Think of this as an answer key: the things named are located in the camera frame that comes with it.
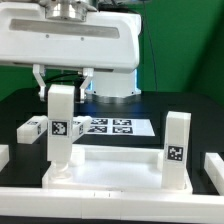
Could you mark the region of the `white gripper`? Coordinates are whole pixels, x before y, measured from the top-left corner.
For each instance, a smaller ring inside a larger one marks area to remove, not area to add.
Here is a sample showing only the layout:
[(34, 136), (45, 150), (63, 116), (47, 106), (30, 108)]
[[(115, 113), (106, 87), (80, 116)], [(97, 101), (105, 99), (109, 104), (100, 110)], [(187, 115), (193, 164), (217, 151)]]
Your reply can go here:
[(94, 69), (130, 73), (137, 68), (140, 30), (138, 14), (101, 11), (88, 13), (84, 22), (50, 20), (38, 4), (2, 2), (0, 64), (33, 65), (41, 101), (46, 98), (45, 66), (84, 68), (83, 103)]

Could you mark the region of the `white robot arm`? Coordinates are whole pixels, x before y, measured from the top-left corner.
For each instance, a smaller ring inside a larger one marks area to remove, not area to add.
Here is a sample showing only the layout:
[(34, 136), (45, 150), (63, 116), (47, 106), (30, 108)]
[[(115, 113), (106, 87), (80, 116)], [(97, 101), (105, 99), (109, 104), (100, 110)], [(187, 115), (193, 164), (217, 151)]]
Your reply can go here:
[(138, 14), (102, 0), (0, 0), (0, 65), (30, 66), (46, 96), (47, 69), (78, 71), (80, 98), (122, 102), (140, 93)]

